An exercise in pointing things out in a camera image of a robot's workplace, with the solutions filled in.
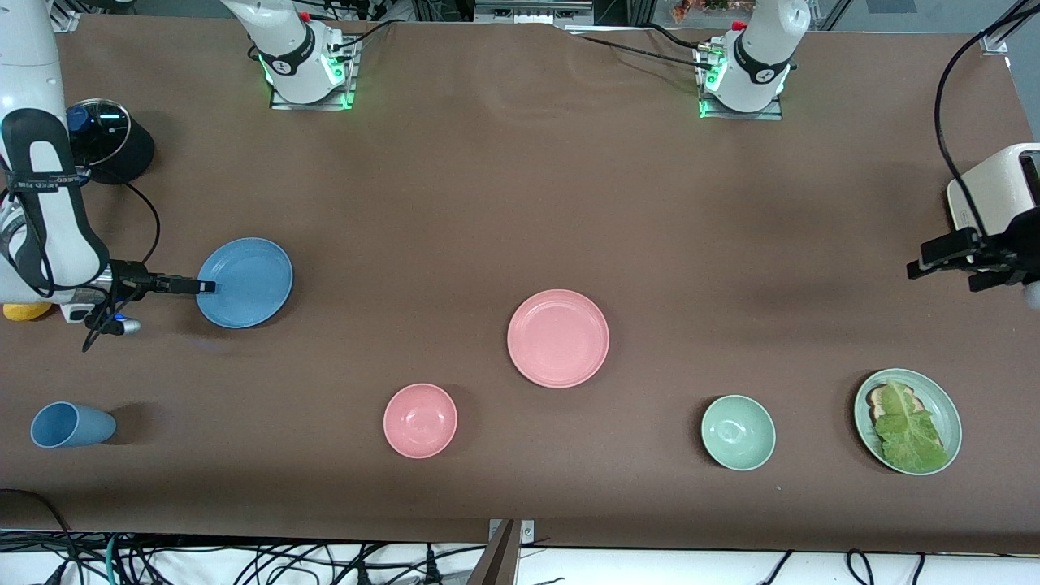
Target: lettuce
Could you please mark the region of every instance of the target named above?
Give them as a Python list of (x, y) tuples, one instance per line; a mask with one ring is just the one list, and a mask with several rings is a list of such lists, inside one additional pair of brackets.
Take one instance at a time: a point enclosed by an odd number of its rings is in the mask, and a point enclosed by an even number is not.
[(932, 413), (928, 410), (914, 412), (910, 388), (889, 382), (883, 386), (880, 399), (885, 413), (875, 422), (874, 429), (881, 437), (885, 460), (899, 469), (915, 474), (934, 472), (945, 465), (950, 456), (932, 424)]

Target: yellow object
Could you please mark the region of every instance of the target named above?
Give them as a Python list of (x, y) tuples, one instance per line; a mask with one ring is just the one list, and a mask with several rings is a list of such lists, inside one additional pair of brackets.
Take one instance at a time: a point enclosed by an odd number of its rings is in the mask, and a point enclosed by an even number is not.
[(53, 306), (51, 303), (33, 303), (31, 305), (7, 303), (3, 306), (3, 315), (10, 321), (32, 321), (46, 314)]

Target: plate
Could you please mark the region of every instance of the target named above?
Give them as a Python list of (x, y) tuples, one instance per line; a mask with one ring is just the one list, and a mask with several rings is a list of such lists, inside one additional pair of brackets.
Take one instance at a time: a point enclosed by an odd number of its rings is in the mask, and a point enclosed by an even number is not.
[[(935, 430), (939, 432), (939, 439), (942, 440), (942, 447), (945, 448), (946, 455), (950, 456), (945, 465), (934, 472), (925, 474), (904, 472), (885, 461), (885, 458), (881, 456), (881, 437), (874, 430), (874, 421), (870, 419), (870, 405), (866, 402), (866, 397), (870, 393), (870, 390), (878, 386), (884, 386), (888, 382), (900, 382), (913, 388), (914, 396), (920, 399), (925, 408), (932, 413), (932, 424), (935, 425)], [(878, 458), (878, 461), (901, 474), (907, 474), (908, 476), (931, 476), (938, 474), (948, 467), (961, 451), (961, 416), (957, 412), (957, 407), (954, 406), (954, 401), (950, 400), (950, 395), (931, 378), (912, 370), (892, 367), (875, 373), (863, 382), (859, 387), (859, 391), (856, 392), (856, 402), (853, 405), (852, 411), (853, 419), (856, 423), (856, 430), (859, 432), (859, 437), (863, 439), (866, 449)]]
[(610, 346), (606, 319), (573, 290), (544, 290), (513, 313), (506, 344), (514, 365), (547, 388), (577, 386), (599, 371)]
[(739, 395), (722, 397), (701, 418), (701, 440), (716, 461), (737, 472), (761, 467), (777, 444), (777, 430), (765, 407)]
[(282, 308), (292, 290), (292, 262), (274, 241), (243, 237), (213, 252), (199, 279), (216, 282), (214, 292), (196, 296), (202, 314), (220, 327), (242, 329)]
[(383, 413), (387, 442), (411, 459), (425, 459), (444, 451), (458, 424), (454, 401), (433, 384), (412, 384), (397, 390)]

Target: green plate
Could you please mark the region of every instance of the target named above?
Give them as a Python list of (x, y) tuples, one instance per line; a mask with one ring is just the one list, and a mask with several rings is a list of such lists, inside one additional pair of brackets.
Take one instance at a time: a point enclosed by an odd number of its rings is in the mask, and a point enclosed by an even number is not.
[(701, 439), (716, 461), (737, 472), (762, 466), (777, 444), (777, 430), (765, 408), (748, 397), (730, 395), (711, 403), (701, 419)]
[[(950, 456), (945, 465), (926, 474), (906, 472), (885, 461), (885, 458), (881, 456), (881, 438), (874, 430), (874, 421), (870, 419), (870, 404), (866, 401), (866, 397), (870, 393), (870, 390), (878, 386), (884, 386), (888, 382), (900, 382), (910, 386), (913, 389), (914, 396), (920, 399), (925, 408), (932, 413), (932, 423), (935, 425), (935, 430), (939, 432), (939, 439), (942, 440), (942, 447), (945, 448), (946, 455)], [(950, 400), (950, 396), (924, 374), (900, 367), (882, 370), (875, 373), (859, 387), (859, 391), (856, 393), (856, 403), (853, 405), (852, 411), (853, 418), (856, 422), (856, 430), (859, 431), (859, 436), (863, 439), (866, 448), (878, 458), (878, 461), (901, 474), (909, 476), (931, 476), (938, 474), (948, 467), (961, 451), (961, 416), (957, 413), (957, 407), (954, 406), (954, 401)]]

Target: pink plate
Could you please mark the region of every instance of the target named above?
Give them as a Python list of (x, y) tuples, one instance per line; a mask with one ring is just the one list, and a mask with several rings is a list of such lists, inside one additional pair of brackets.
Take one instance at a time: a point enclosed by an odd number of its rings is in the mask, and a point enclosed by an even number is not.
[(606, 320), (573, 290), (544, 290), (513, 314), (510, 357), (528, 380), (547, 388), (577, 386), (599, 370), (610, 346)]
[(458, 423), (459, 412), (447, 392), (433, 384), (412, 384), (387, 404), (383, 433), (397, 453), (425, 459), (444, 451)]

